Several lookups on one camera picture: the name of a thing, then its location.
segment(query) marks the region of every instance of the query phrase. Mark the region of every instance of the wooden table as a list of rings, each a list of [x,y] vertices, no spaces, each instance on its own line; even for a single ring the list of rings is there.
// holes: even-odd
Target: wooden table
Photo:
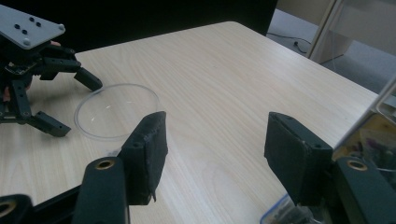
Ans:
[[[258,223],[286,193],[263,156],[270,111],[295,117],[331,146],[376,95],[234,22],[82,52],[104,84],[136,83],[167,113],[169,154],[157,202],[131,206],[133,223]],[[106,153],[76,128],[88,89],[60,74],[35,77],[32,110],[72,128],[63,138],[0,126],[0,195],[34,204],[81,183]]]

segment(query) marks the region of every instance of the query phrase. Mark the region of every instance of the black cable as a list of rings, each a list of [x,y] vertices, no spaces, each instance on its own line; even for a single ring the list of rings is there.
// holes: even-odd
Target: black cable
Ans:
[[[311,42],[307,41],[306,39],[302,39],[300,37],[286,36],[286,35],[276,35],[276,34],[273,34],[273,33],[267,33],[267,34],[268,35],[274,35],[274,36],[282,37],[282,38],[302,40],[302,41],[308,43],[309,45],[311,45]],[[298,41],[294,41],[293,46],[295,46],[297,48],[297,50],[299,50],[301,53],[306,53],[306,51],[303,51],[303,50],[300,49],[300,47],[298,46]]]
[[[293,46],[295,46],[297,48],[297,50],[299,50],[301,53],[306,53],[306,51],[303,51],[302,49],[300,49],[300,47],[298,46],[298,42],[294,41]]]
[[[285,36],[285,35],[276,35],[276,34],[273,34],[273,33],[267,33],[267,34],[268,34],[268,35],[275,35],[275,36],[279,36],[279,37],[282,37],[282,38],[303,40],[303,41],[305,41],[306,43],[308,43],[308,44],[311,44],[311,42],[307,41],[306,39],[302,39],[302,38],[299,38],[299,37],[294,37],[294,36]]]

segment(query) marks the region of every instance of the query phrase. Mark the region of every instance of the clear plastic lid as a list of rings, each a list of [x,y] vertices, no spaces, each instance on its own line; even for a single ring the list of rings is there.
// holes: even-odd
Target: clear plastic lid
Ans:
[[[78,105],[75,123],[86,136],[100,141],[126,139],[143,117],[159,110],[160,100],[151,89],[137,84],[117,84],[92,92]]]

